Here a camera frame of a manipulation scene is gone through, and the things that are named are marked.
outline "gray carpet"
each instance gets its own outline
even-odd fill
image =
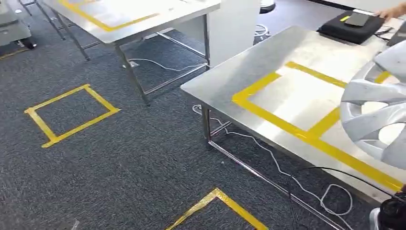
[[[7,58],[19,52],[26,51],[27,48],[21,47],[19,44],[12,42],[5,46],[0,46],[0,60]]]
[[[281,0],[275,12],[293,1],[304,4]],[[191,110],[194,103],[179,89],[193,76],[152,94],[151,106],[146,107],[110,48],[88,49],[91,61],[85,61],[69,39],[60,40],[35,6],[31,9],[34,16],[25,21],[38,47],[0,61],[0,229],[71,229],[78,220],[78,230],[163,230],[216,187],[270,229],[291,229],[287,197],[203,143],[200,117]],[[72,31],[81,43],[92,41],[80,29]],[[176,31],[169,34],[202,48]],[[153,59],[171,68],[203,62],[161,37],[124,49],[129,57]],[[146,88],[177,75],[150,63],[139,64],[135,72]],[[42,148],[48,139],[24,110],[87,83],[121,111]],[[85,92],[38,110],[57,134],[104,112]],[[216,139],[268,177],[285,183],[268,153],[251,140],[224,133]],[[306,166],[274,152],[287,172]],[[298,178],[318,195],[329,183],[340,184],[323,172],[304,172]],[[297,187],[293,192],[320,209]],[[348,205],[342,191],[331,193],[327,201],[337,211]],[[330,229],[293,207],[298,222],[309,229]],[[355,198],[354,210],[345,219],[354,229],[367,229],[372,208]],[[175,229],[253,227],[215,199]]]

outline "power cord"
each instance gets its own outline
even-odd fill
[[[352,177],[352,178],[355,178],[355,179],[357,179],[357,180],[359,180],[359,181],[362,181],[362,182],[366,183],[367,185],[369,185],[369,186],[371,186],[371,187],[373,187],[373,188],[375,188],[375,189],[381,191],[382,193],[385,193],[385,194],[387,194],[388,196],[390,196],[390,197],[392,197],[392,198],[394,198],[394,199],[400,200],[401,202],[404,202],[404,203],[406,204],[406,200],[404,200],[404,199],[402,199],[402,198],[400,198],[400,197],[398,197],[398,196],[396,196],[396,195],[390,194],[390,193],[388,193],[387,191],[385,191],[385,190],[383,190],[383,189],[381,189],[381,188],[379,188],[379,187],[373,185],[372,183],[370,183],[370,182],[368,182],[368,181],[366,181],[366,180],[364,180],[364,179],[361,179],[361,178],[359,178],[359,177],[357,177],[357,176],[354,176],[354,175],[352,175],[352,174],[349,174],[349,173],[347,173],[347,172],[344,172],[344,171],[341,171],[341,170],[338,170],[338,169],[328,168],[328,167],[317,167],[317,166],[308,167],[308,168],[300,169],[300,170],[297,170],[297,171],[293,172],[293,173],[292,173],[292,176],[286,180],[286,184],[287,184],[287,186],[288,186],[288,189],[287,189],[287,190],[288,190],[288,194],[289,194],[289,208],[290,208],[290,212],[291,212],[291,215],[292,215],[292,218],[293,218],[293,221],[294,221],[294,224],[295,224],[295,225],[297,225],[297,220],[296,220],[296,217],[295,217],[294,212],[293,212],[292,193],[291,193],[291,183],[290,183],[290,181],[291,181],[292,179],[295,180],[295,178],[293,177],[293,175],[296,175],[296,174],[299,173],[299,172],[306,171],[306,170],[311,170],[311,169],[332,170],[332,171],[336,171],[336,172],[345,174],[345,175],[350,176],[350,177]],[[330,184],[329,187],[327,188],[327,191],[328,191],[332,186],[334,186],[334,184]]]
[[[256,26],[261,28],[261,30],[255,32],[255,37],[270,36],[269,30],[266,26],[262,24],[257,24]]]
[[[383,26],[383,27],[387,27],[387,29],[385,29],[385,30],[383,30],[383,31],[376,32],[374,35],[375,35],[376,37],[378,37],[378,38],[384,40],[385,42],[389,42],[390,39],[389,39],[389,38],[382,37],[382,35],[385,35],[385,34],[390,33],[394,28],[393,28],[393,27],[390,27],[390,26]]]
[[[182,69],[172,69],[172,68],[165,67],[165,66],[163,66],[163,65],[161,65],[161,64],[159,64],[159,63],[157,63],[156,61],[149,60],[149,59],[132,58],[132,59],[128,59],[128,61],[149,61],[149,62],[152,62],[152,63],[154,63],[154,64],[156,64],[156,65],[162,67],[163,69],[172,70],[172,71],[176,71],[176,72],[181,72],[181,71],[184,71],[184,70],[186,70],[186,69],[188,69],[188,68],[192,68],[192,67],[207,66],[207,64],[204,63],[204,64],[199,64],[199,65],[194,65],[194,66],[186,66],[185,68],[182,68]]]
[[[198,105],[194,105],[194,106],[192,107],[192,110],[193,110],[195,113],[202,115],[202,112],[201,112],[201,111],[202,111],[202,106],[201,106],[201,105],[199,105],[199,104],[198,104]],[[210,117],[210,119],[217,121],[220,125],[223,125],[223,123],[222,123],[219,119],[217,119],[217,118]],[[283,175],[285,175],[285,176],[288,176],[288,177],[289,177],[289,179],[288,179],[289,181],[290,181],[290,179],[293,179],[293,180],[299,185],[299,187],[300,187],[303,191],[305,191],[306,193],[308,193],[308,194],[312,195],[314,198],[316,198],[316,199],[320,202],[321,207],[324,208],[324,210],[325,210],[327,213],[332,214],[332,215],[334,215],[334,216],[337,216],[350,230],[353,230],[353,228],[343,219],[343,217],[341,217],[341,216],[344,216],[344,215],[350,213],[351,210],[352,210],[352,206],[353,206],[352,196],[351,196],[350,192],[349,192],[347,189],[345,189],[344,187],[342,187],[342,186],[340,186],[340,185],[338,185],[338,184],[330,184],[330,185],[328,186],[327,190],[324,192],[323,196],[322,196],[321,198],[319,198],[316,194],[314,194],[314,193],[312,193],[312,192],[306,190],[306,189],[300,184],[300,182],[299,182],[295,177],[292,176],[293,174],[290,175],[290,174],[288,174],[288,173],[282,171],[281,168],[280,168],[280,166],[279,166],[278,161],[276,160],[275,156],[273,155],[273,152],[270,151],[269,149],[263,147],[262,145],[260,145],[260,144],[258,143],[258,141],[257,141],[254,137],[249,136],[249,135],[244,135],[244,134],[236,133],[236,132],[229,132],[229,131],[227,130],[227,128],[224,128],[224,130],[226,131],[226,134],[235,134],[235,135],[239,135],[239,136],[242,136],[242,137],[247,137],[247,138],[253,139],[254,142],[255,142],[259,147],[261,147],[263,150],[265,150],[265,151],[267,151],[267,152],[270,153],[270,155],[271,155],[273,161],[275,162],[275,165],[276,165],[278,171],[279,171],[281,174],[283,174]],[[329,208],[327,208],[326,205],[324,204],[324,199],[326,198],[328,192],[330,191],[331,187],[333,187],[333,186],[343,189],[343,190],[348,194],[348,196],[349,196],[349,198],[350,198],[350,207],[348,208],[348,210],[347,210],[346,212],[343,212],[343,213],[336,213],[336,212],[330,210]],[[290,199],[290,202],[291,202],[291,201],[292,201],[292,198],[291,198],[291,192],[290,192],[290,191],[289,191],[289,199]],[[291,207],[291,213],[292,213],[292,217],[294,218],[294,215],[293,215],[293,208],[292,208],[292,207]]]

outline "table leg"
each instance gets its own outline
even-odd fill
[[[203,27],[204,27],[204,51],[207,61],[206,70],[210,69],[210,37],[209,37],[209,25],[207,20],[207,14],[203,15]]]
[[[125,53],[121,50],[120,46],[115,46],[115,50],[116,50],[118,56],[121,58],[121,60],[124,63],[125,71],[127,71],[128,77],[135,84],[138,91],[140,92],[142,100],[144,100],[145,104],[149,105],[147,95],[145,94],[141,84],[139,83],[137,76],[134,74],[133,68],[131,67],[131,64],[128,62],[128,59],[125,56]]]
[[[67,34],[69,35],[70,38],[72,38],[73,42],[75,43],[75,45],[78,47],[78,49],[80,50],[80,52],[82,53],[82,55],[86,58],[87,61],[90,60],[89,56],[86,54],[85,50],[83,49],[83,47],[80,45],[79,41],[76,39],[76,37],[73,35],[73,33],[70,31],[68,25],[66,25],[66,23],[62,20],[61,16],[59,15],[58,12],[56,12],[55,10],[52,10],[56,16],[56,18],[58,19],[59,23],[61,23],[61,25],[64,27],[64,29],[66,30]]]
[[[42,12],[42,14],[45,16],[45,18],[48,20],[48,22],[51,24],[51,26],[56,30],[56,32],[61,37],[61,39],[66,40],[65,37],[60,32],[60,30],[58,30],[58,27],[52,22],[51,18],[48,16],[48,14],[45,12],[45,10],[42,8],[42,6],[39,4],[38,0],[35,0],[35,4],[39,8],[39,10]]]
[[[210,110],[204,105],[202,105],[202,119],[205,143],[208,144],[212,138],[210,132]]]
[[[31,14],[31,12],[29,11],[29,9],[28,9],[28,7],[23,3],[23,2],[21,2],[21,0],[18,0],[18,2],[22,5],[22,7],[27,11],[27,13],[30,15],[30,16],[32,16],[32,14]]]

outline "yellow tape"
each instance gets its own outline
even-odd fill
[[[120,111],[120,110],[116,109],[115,111],[109,111],[109,112],[107,112],[107,113],[105,113],[105,114],[103,114],[103,115],[101,115],[101,116],[99,116],[99,117],[97,117],[97,118],[95,118],[95,119],[93,119],[91,121],[86,122],[83,125],[80,125],[80,126],[74,128],[74,129],[72,129],[71,131],[68,131],[68,132],[62,134],[61,136],[58,136],[58,137],[54,138],[53,140],[51,139],[50,142],[48,142],[46,144],[43,144],[42,148],[48,148],[48,147],[52,146],[53,144],[56,144],[56,143],[60,142],[61,140],[65,139],[65,138],[67,138],[69,136],[72,136],[73,134],[75,134],[75,133],[77,133],[77,132],[79,132],[79,131],[81,131],[81,130],[83,130],[83,129],[91,126],[91,125],[94,125],[97,122],[99,122],[99,121],[101,121],[101,120],[103,120],[103,119],[117,113],[118,111]]]
[[[22,48],[22,49],[19,49],[19,50],[17,50],[17,51],[14,51],[14,52],[12,52],[12,53],[5,54],[5,55],[3,55],[3,56],[0,57],[0,60],[6,59],[6,58],[8,58],[8,57],[10,57],[10,56],[16,55],[16,54],[18,54],[18,53],[22,53],[22,52],[27,51],[27,50],[29,50],[29,49],[27,49],[27,48]]]
[[[96,93],[94,90],[89,88],[89,86],[85,86],[85,90],[92,95],[100,104],[104,105],[108,110],[110,111],[116,111],[117,109],[112,106],[108,101],[106,101],[104,98],[102,98],[98,93]]]
[[[329,130],[335,123],[340,120],[340,108],[333,109],[327,116],[323,117],[315,126],[311,127],[308,132],[316,137],[321,137],[323,133]]]
[[[46,102],[43,102],[43,103],[41,103],[39,105],[36,105],[34,107],[28,108],[27,110],[24,111],[26,114],[29,114],[31,116],[31,118],[35,121],[35,123],[40,127],[40,129],[49,138],[49,142],[42,145],[43,148],[48,148],[48,147],[52,146],[53,144],[58,143],[61,140],[65,139],[65,138],[67,138],[69,136],[72,136],[73,134],[75,134],[75,133],[77,133],[77,132],[79,132],[79,131],[81,131],[81,130],[83,130],[83,129],[85,129],[85,128],[87,128],[87,127],[89,127],[89,126],[91,126],[91,125],[93,125],[93,124],[95,124],[95,123],[97,123],[97,122],[99,122],[99,121],[113,115],[113,114],[115,114],[115,113],[117,113],[118,111],[120,111],[120,109],[117,109],[114,106],[112,106],[108,101],[106,101],[104,98],[102,98],[98,93],[96,93],[89,86],[90,86],[90,84],[82,85],[82,86],[77,87],[75,89],[72,89],[72,90],[70,90],[70,91],[68,91],[68,92],[66,92],[64,94],[61,94],[58,97],[50,99],[50,100],[48,100]],[[74,129],[72,129],[72,130],[70,130],[70,131],[68,131],[68,132],[66,132],[66,133],[64,133],[64,134],[57,137],[54,134],[54,132],[49,128],[49,126],[45,123],[45,121],[43,121],[43,119],[35,112],[35,110],[39,109],[41,107],[44,107],[44,106],[46,106],[48,104],[51,104],[53,102],[56,102],[56,101],[58,101],[58,100],[60,100],[60,99],[62,99],[64,97],[67,97],[67,96],[69,96],[69,95],[71,95],[71,94],[73,94],[75,92],[78,92],[80,90],[83,90],[83,89],[85,89],[90,95],[92,95],[98,102],[100,102],[102,105],[104,105],[109,110],[109,112],[107,112],[107,113],[105,113],[105,114],[103,114],[103,115],[101,115],[101,116],[99,116],[99,117],[97,117],[97,118],[95,118],[95,119],[93,119],[91,121],[88,121],[85,124],[80,125],[80,126],[78,126],[78,127],[76,127],[76,128],[74,128]]]
[[[250,223],[253,227],[258,230],[268,230],[268,228],[262,224],[259,220],[253,217],[250,213],[248,213],[243,207],[238,205],[234,200],[229,198],[225,193],[223,193],[220,189],[215,188],[212,192],[208,195],[203,197],[197,204],[191,207],[188,211],[186,211],[174,224],[168,227],[165,230],[172,230],[179,224],[181,224],[187,217],[191,216],[196,211],[204,208],[210,202],[212,202],[215,198],[219,198],[223,201],[227,206],[229,206],[232,210],[238,213],[242,218],[244,218],[248,223]]]
[[[348,18],[350,18],[350,16],[345,16],[342,19],[340,19],[341,22],[345,22]]]
[[[306,73],[309,73],[317,78],[320,78],[324,81],[327,81],[329,83],[335,84],[337,86],[344,86],[344,82],[339,81],[337,79],[334,79],[332,77],[326,76],[324,74],[318,73],[314,70],[309,71],[308,68],[302,67],[299,64],[289,62],[287,66],[294,68],[294,69],[299,69],[300,70],[305,70]],[[353,169],[361,172],[362,174],[366,175],[367,177],[375,180],[376,182],[394,190],[394,191],[400,191],[400,189],[403,186],[403,183],[398,181],[397,179],[379,171],[378,169],[358,160],[357,158],[349,155],[348,153],[322,141],[319,139],[319,135],[314,134],[309,131],[304,131],[291,123],[275,116],[274,114],[268,112],[267,110],[257,106],[256,104],[250,102],[248,100],[248,97],[251,95],[254,95],[257,91],[263,89],[267,84],[273,82],[276,80],[279,76],[275,73],[271,73],[268,76],[262,78],[258,82],[252,84],[251,86],[248,86],[244,90],[234,94],[232,101],[241,106],[242,108],[258,115],[259,117],[262,117],[263,119],[273,123],[277,127],[285,130],[286,132],[292,134],[293,136],[299,138],[301,141],[325,152],[326,154],[330,155],[331,157],[341,161],[342,163],[348,165],[349,167],[352,167]],[[337,119],[337,114],[334,114],[336,112],[330,113],[330,117],[328,118],[327,121],[322,119],[323,123],[331,124],[333,123],[334,119]],[[316,129],[319,133],[322,131],[321,125],[316,125],[319,126],[319,128],[311,128]]]
[[[319,78],[320,80],[326,81],[326,82],[331,83],[333,85],[337,85],[338,87],[341,87],[341,88],[345,88],[346,85],[347,85],[345,82],[343,82],[341,80],[338,80],[338,79],[332,78],[330,76],[327,76],[325,74],[319,73],[319,72],[317,72],[315,70],[309,69],[307,67],[299,65],[299,64],[294,63],[292,61],[286,63],[286,66],[289,67],[289,68],[292,68],[292,69],[300,70],[302,72],[305,72],[307,74],[312,75],[313,77]]]
[[[59,2],[63,6],[65,6],[69,10],[71,10],[72,12],[77,13],[78,15],[80,15],[83,18],[87,19],[88,21],[94,23],[95,25],[97,25],[98,27],[100,27],[101,29],[103,29],[103,30],[105,30],[107,32],[118,30],[118,29],[124,28],[126,26],[129,26],[129,25],[132,25],[132,24],[135,24],[135,23],[139,23],[139,22],[142,22],[144,20],[147,20],[149,18],[152,18],[152,17],[155,17],[155,16],[159,15],[159,13],[154,13],[154,14],[151,14],[151,15],[148,15],[148,16],[145,16],[145,17],[142,17],[142,18],[139,18],[139,19],[136,19],[136,20],[133,20],[133,21],[118,25],[118,26],[109,26],[109,25],[106,25],[105,23],[102,23],[101,21],[97,20],[96,18],[88,15],[87,13],[83,12],[79,8],[83,4],[87,4],[87,3],[91,4],[92,2],[94,2],[94,0],[84,1],[84,2],[76,3],[76,4],[71,4],[71,3],[69,3],[68,0],[59,0]]]
[[[383,73],[381,73],[381,75],[379,75],[376,79],[375,79],[375,83],[383,83],[386,79],[388,79],[391,76],[391,73],[388,71],[385,71]]]
[[[52,130],[46,125],[45,121],[36,113],[36,111],[33,108],[25,110],[24,113],[31,116],[31,118],[35,121],[35,123],[37,123],[40,129],[45,133],[45,135],[50,140],[56,139],[55,133],[52,132]]]
[[[66,92],[66,93],[63,93],[63,94],[59,95],[58,97],[52,98],[51,100],[48,100],[48,101],[46,101],[46,102],[43,102],[43,103],[41,103],[41,104],[39,104],[39,105],[34,106],[33,109],[34,109],[34,110],[37,110],[37,109],[39,109],[39,108],[41,108],[41,107],[44,107],[44,106],[46,106],[46,105],[49,105],[49,104],[51,104],[51,103],[53,103],[53,102],[56,102],[56,101],[58,101],[58,100],[61,100],[61,99],[64,98],[64,97],[67,97],[67,96],[69,96],[69,95],[71,95],[71,94],[74,94],[74,93],[76,93],[77,91],[83,90],[85,87],[89,87],[89,86],[90,86],[90,84],[86,84],[86,85],[82,85],[82,86],[80,86],[80,87],[77,87],[76,89],[72,89],[72,90],[70,90],[70,91],[68,91],[68,92]]]

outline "stainless steel table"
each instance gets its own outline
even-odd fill
[[[230,123],[211,131],[210,111],[312,165],[339,169],[385,190],[396,191],[406,182],[405,171],[364,153],[348,138],[339,122],[338,106],[347,82],[383,49],[384,43],[376,37],[357,46],[291,27],[181,88],[202,104],[208,144],[285,194],[284,188],[212,140]],[[380,76],[379,82],[387,77]],[[345,175],[329,173],[376,201],[388,198]],[[334,228],[342,229],[298,197],[293,196],[293,200]]]
[[[220,0],[44,0],[44,3],[56,14],[59,22],[75,42],[78,49],[89,60],[85,49],[100,43],[113,46],[118,56],[124,62],[127,74],[141,93],[143,100],[148,104],[147,95],[202,68],[209,68],[209,39],[207,28],[207,14],[220,8]],[[152,11],[148,5],[154,4]],[[194,50],[173,38],[158,33],[177,23],[196,17],[203,17],[205,25],[205,54]],[[98,42],[82,47],[69,27],[62,20],[68,19],[73,24],[92,35]],[[206,66],[199,66],[171,79],[159,86],[144,90],[137,76],[133,73],[131,64],[127,60],[120,46],[126,43],[141,40],[144,37],[158,33],[166,39],[204,57]]]

